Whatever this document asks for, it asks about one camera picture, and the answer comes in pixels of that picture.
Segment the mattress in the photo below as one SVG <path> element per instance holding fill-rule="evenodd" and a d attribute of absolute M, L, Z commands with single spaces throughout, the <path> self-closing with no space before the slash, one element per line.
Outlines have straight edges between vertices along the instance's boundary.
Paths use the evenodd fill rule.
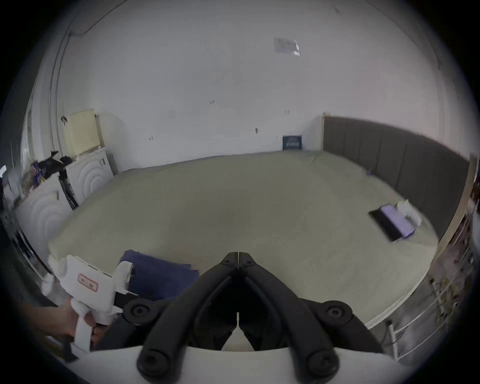
<path fill-rule="evenodd" d="M 200 273 L 248 252 L 299 297 L 340 300 L 369 327 L 423 279 L 438 239 L 422 216 L 391 243 L 368 212 L 402 200 L 327 152 L 221 156 L 132 169 L 93 193 L 49 242 L 112 272 L 133 249 Z"/>

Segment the white tissue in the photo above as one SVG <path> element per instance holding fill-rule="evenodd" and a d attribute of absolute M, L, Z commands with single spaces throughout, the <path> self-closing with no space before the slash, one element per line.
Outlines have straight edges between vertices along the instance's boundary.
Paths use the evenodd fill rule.
<path fill-rule="evenodd" d="M 417 227 L 421 225 L 421 216 L 408 200 L 399 202 L 396 205 L 396 210 L 405 218 L 408 218 Z"/>

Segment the gray upholstered headboard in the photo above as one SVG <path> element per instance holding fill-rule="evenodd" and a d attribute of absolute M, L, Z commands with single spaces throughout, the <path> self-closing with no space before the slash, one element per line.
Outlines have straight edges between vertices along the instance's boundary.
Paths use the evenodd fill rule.
<path fill-rule="evenodd" d="M 424 136 L 370 121 L 324 118 L 325 151 L 389 183 L 431 221 L 440 239 L 462 196 L 468 161 Z"/>

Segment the red label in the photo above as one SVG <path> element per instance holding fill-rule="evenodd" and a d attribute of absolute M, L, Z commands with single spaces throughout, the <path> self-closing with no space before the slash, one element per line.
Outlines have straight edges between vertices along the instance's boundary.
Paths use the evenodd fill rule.
<path fill-rule="evenodd" d="M 81 273 L 78 275 L 78 282 L 86 286 L 88 289 L 91 289 L 93 292 L 96 292 L 98 289 L 98 284 L 95 281 L 90 280 Z"/>

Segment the folded blue cloth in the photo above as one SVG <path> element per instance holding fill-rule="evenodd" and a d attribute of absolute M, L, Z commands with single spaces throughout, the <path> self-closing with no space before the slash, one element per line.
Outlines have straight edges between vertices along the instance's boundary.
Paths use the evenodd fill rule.
<path fill-rule="evenodd" d="M 199 277 L 190 264 L 175 264 L 132 250 L 125 251 L 122 261 L 134 267 L 128 290 L 153 301 L 178 296 Z"/>

